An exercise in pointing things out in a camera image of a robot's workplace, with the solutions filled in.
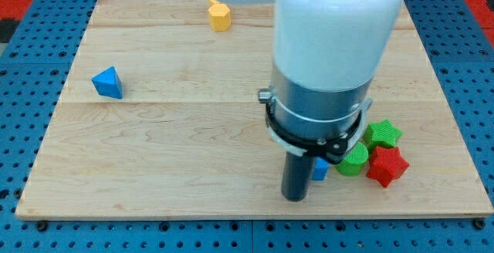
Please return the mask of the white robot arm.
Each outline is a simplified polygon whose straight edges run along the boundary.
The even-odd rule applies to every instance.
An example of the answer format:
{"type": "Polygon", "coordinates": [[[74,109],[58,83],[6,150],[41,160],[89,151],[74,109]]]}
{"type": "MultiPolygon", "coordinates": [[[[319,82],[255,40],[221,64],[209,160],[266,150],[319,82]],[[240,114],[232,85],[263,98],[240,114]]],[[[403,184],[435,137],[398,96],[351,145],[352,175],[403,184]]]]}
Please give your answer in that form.
{"type": "Polygon", "coordinates": [[[218,0],[272,4],[272,78],[259,92],[289,155],[339,163],[362,137],[366,92],[402,0],[218,0]]]}

